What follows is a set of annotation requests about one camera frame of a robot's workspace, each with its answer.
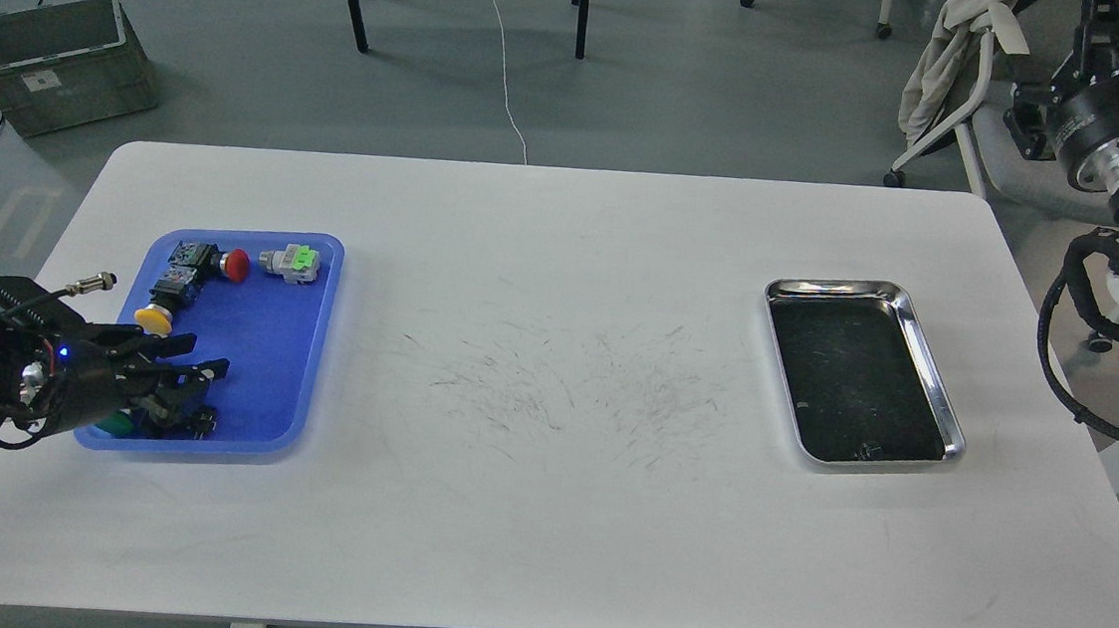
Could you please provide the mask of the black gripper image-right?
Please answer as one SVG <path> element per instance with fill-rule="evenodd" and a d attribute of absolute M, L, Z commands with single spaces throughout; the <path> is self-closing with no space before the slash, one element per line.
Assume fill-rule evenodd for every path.
<path fill-rule="evenodd" d="M 1071 54 L 1052 79 L 1013 83 L 1004 125 L 1076 191 L 1119 194 L 1119 0 L 1080 0 Z"/>

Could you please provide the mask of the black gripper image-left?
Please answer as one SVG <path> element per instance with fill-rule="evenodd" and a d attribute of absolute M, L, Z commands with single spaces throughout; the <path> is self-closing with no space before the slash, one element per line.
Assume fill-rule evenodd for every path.
<path fill-rule="evenodd" d="M 98 327 L 98 346 L 0 334 L 0 440 L 7 424 L 25 433 L 22 442 L 38 443 L 130 407 L 182 415 L 231 371 L 228 359 L 156 360 L 195 344 L 191 331 L 164 336 L 115 325 Z"/>

